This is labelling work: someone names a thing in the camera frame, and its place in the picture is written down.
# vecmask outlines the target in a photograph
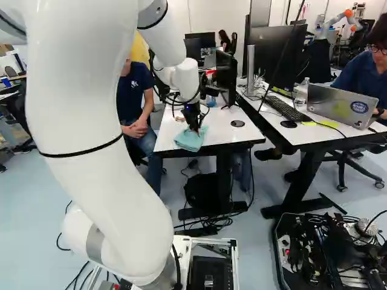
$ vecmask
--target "keyboard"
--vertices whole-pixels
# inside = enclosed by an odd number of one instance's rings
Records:
[[[289,106],[284,101],[275,97],[274,95],[267,95],[265,99],[265,103],[277,110],[280,114],[282,114],[288,120],[293,122],[310,122],[313,121],[309,116],[297,111],[295,108]]]

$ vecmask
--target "dark hair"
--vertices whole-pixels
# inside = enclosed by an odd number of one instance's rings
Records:
[[[367,35],[367,43],[381,45],[383,48],[387,48],[387,13],[380,15],[374,28]]]
[[[227,33],[226,33],[223,29],[221,29],[221,30],[219,31],[219,35],[220,35],[220,38],[221,38],[221,40],[222,40],[223,42],[225,42],[225,43],[227,43],[227,44],[230,44],[230,43],[231,43],[231,41],[230,41],[230,39],[229,39],[229,36],[227,35]]]

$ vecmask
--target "laptop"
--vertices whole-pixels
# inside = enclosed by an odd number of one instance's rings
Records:
[[[330,86],[310,83],[308,88],[308,111],[360,130],[376,120],[372,113],[378,102],[377,98]]]

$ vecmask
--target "glasses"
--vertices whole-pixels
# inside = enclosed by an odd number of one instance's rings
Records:
[[[368,49],[371,50],[373,53],[377,53],[378,51],[381,51],[384,56],[387,56],[387,48],[379,48],[377,45],[367,45]]]

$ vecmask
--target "chair wheel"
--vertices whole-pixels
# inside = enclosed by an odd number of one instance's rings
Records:
[[[377,188],[377,189],[383,189],[385,188],[385,183],[384,181],[376,181],[374,186]]]
[[[347,186],[341,186],[341,185],[338,185],[336,187],[336,189],[340,192],[346,192],[348,190],[348,187]]]

